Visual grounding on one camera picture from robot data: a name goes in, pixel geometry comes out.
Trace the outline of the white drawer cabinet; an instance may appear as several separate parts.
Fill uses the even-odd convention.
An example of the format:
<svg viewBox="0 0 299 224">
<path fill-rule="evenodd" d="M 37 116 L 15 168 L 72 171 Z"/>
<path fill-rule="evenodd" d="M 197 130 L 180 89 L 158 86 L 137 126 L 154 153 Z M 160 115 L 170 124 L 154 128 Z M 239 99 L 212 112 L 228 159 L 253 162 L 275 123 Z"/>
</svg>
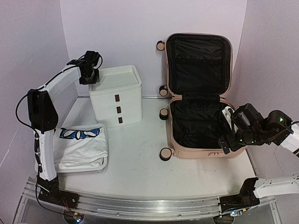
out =
<svg viewBox="0 0 299 224">
<path fill-rule="evenodd" d="M 142 81 L 134 65 L 99 70 L 100 81 L 88 87 L 95 118 L 106 127 L 142 120 Z"/>
</svg>

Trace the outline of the white perforated plastic basket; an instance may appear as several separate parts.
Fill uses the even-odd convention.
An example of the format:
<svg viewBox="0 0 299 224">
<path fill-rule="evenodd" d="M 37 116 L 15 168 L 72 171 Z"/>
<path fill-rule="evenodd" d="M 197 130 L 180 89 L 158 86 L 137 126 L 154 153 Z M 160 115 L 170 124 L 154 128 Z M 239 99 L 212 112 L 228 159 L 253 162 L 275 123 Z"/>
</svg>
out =
<svg viewBox="0 0 299 224">
<path fill-rule="evenodd" d="M 71 126 L 41 131 L 36 155 L 37 169 L 45 180 L 57 175 L 97 173 L 108 159 L 107 130 L 104 124 Z"/>
</svg>

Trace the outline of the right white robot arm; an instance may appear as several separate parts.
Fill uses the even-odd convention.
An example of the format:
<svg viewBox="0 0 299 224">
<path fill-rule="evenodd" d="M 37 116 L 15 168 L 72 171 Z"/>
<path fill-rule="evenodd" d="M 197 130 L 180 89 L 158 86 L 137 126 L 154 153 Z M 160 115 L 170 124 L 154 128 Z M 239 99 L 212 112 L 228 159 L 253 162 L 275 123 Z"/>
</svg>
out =
<svg viewBox="0 0 299 224">
<path fill-rule="evenodd" d="M 293 155 L 299 155 L 299 123 L 280 110 L 273 110 L 264 118 L 256 108 L 247 103 L 233 110 L 230 106 L 222 110 L 230 130 L 222 135 L 218 143 L 224 154 L 237 152 L 247 146 L 274 144 Z M 246 179 L 235 203 L 245 207 L 253 199 L 267 196 L 298 194 L 299 176 L 290 175 L 273 179 Z"/>
</svg>

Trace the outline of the white cloth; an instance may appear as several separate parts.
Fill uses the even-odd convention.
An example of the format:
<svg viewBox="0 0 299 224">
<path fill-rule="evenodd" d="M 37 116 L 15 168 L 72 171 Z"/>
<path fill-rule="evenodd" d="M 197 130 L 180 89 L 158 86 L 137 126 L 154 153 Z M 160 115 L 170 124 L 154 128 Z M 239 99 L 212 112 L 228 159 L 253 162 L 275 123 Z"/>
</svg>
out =
<svg viewBox="0 0 299 224">
<path fill-rule="evenodd" d="M 101 172 L 108 161 L 107 130 L 104 124 L 56 129 L 53 157 L 60 175 Z"/>
</svg>

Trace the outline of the pink hard-shell suitcase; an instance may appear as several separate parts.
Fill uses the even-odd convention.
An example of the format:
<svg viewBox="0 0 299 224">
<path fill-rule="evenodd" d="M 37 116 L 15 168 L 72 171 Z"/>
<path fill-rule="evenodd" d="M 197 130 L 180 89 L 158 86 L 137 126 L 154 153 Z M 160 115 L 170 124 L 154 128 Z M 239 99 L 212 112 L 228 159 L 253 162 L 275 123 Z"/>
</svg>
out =
<svg viewBox="0 0 299 224">
<path fill-rule="evenodd" d="M 158 41 L 165 53 L 167 82 L 159 88 L 169 105 L 159 117 L 170 124 L 170 142 L 159 157 L 183 159 L 235 158 L 245 151 L 225 145 L 230 125 L 225 99 L 232 79 L 232 44 L 212 34 L 176 33 Z"/>
</svg>

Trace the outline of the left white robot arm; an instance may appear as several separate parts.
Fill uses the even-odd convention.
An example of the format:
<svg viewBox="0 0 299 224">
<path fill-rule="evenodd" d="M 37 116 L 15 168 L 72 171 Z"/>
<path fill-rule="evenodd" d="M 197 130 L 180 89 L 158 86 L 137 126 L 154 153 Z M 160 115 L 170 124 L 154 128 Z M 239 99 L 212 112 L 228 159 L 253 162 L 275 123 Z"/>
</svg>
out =
<svg viewBox="0 0 299 224">
<path fill-rule="evenodd" d="M 37 162 L 37 181 L 45 189 L 44 195 L 53 204 L 63 199 L 63 194 L 52 184 L 59 184 L 54 166 L 53 135 L 59 122 L 54 102 L 72 83 L 81 85 L 99 82 L 99 67 L 103 59 L 99 52 L 87 51 L 79 59 L 69 61 L 66 67 L 45 84 L 30 89 L 21 99 L 27 100 L 29 124 L 20 123 L 34 132 L 34 152 Z"/>
</svg>

